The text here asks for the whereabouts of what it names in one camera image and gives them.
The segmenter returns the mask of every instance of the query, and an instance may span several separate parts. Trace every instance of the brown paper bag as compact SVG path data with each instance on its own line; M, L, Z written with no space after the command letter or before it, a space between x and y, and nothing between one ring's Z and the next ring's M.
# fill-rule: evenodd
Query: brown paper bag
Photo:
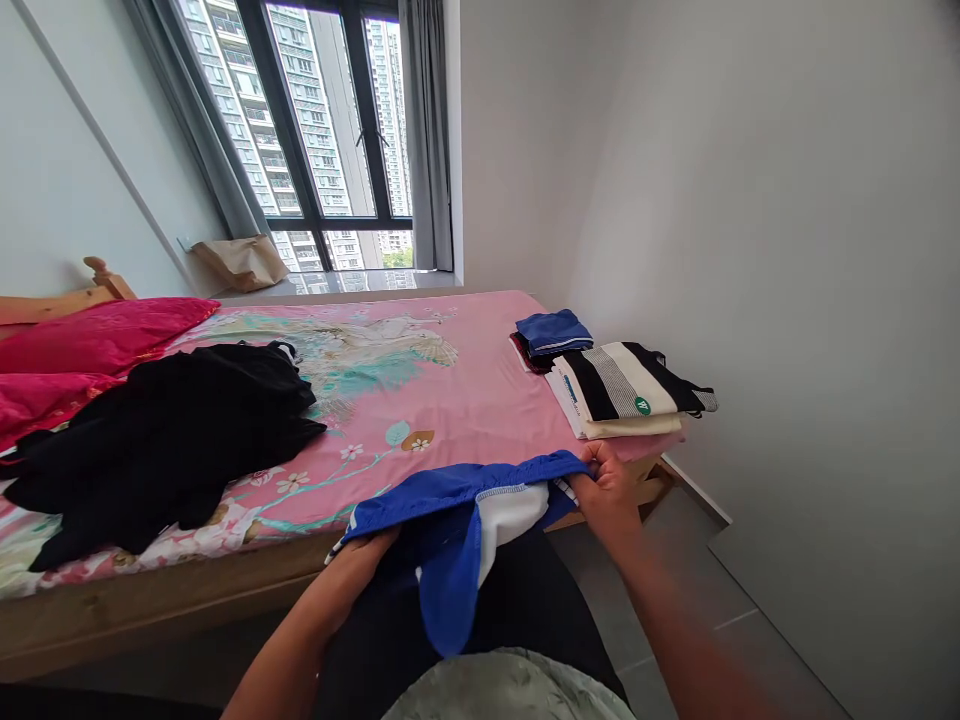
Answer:
M206 240L194 252L240 292L276 285L287 276L287 266L266 235L243 240Z

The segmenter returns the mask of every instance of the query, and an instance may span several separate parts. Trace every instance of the blue folded shorts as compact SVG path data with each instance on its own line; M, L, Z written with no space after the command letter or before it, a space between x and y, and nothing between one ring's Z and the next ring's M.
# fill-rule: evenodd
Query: blue folded shorts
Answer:
M574 510L577 500L565 480L572 473L590 471L567 450L519 465L423 470L357 505L326 563L350 540L403 524L377 573L398 584L419 583L427 637L443 657L457 655L470 637L477 592L497 546Z
M593 338L572 310L518 320L517 332L527 339L531 357L593 347Z

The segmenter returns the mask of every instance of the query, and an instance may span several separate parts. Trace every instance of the person's right hand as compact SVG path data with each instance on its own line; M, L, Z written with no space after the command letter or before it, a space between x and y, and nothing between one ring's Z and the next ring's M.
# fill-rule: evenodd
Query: person's right hand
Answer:
M642 529L634 494L634 480L617 453L603 440L588 442L580 459L594 468L596 481L583 474L571 475L587 525L614 561L637 552Z

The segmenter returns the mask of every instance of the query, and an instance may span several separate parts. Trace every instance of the pink pillow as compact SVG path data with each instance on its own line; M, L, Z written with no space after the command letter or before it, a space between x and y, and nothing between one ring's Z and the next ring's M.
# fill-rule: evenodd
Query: pink pillow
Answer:
M119 375L163 354L220 303L199 298L116 300L34 325L0 341L0 373Z
M34 430L66 422L121 380L92 373L0 375L0 450Z

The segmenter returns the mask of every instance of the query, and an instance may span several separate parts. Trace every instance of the wooden bed frame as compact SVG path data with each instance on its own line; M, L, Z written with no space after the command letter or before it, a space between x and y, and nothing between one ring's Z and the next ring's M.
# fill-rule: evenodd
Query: wooden bed frame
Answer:
M99 258L84 258L96 287L57 298L0 297L0 326L38 323L136 296ZM676 484L659 457L629 464L646 517ZM583 522L571 513L549 530ZM339 533L260 546L0 601L0 681L15 682L289 607L317 576Z

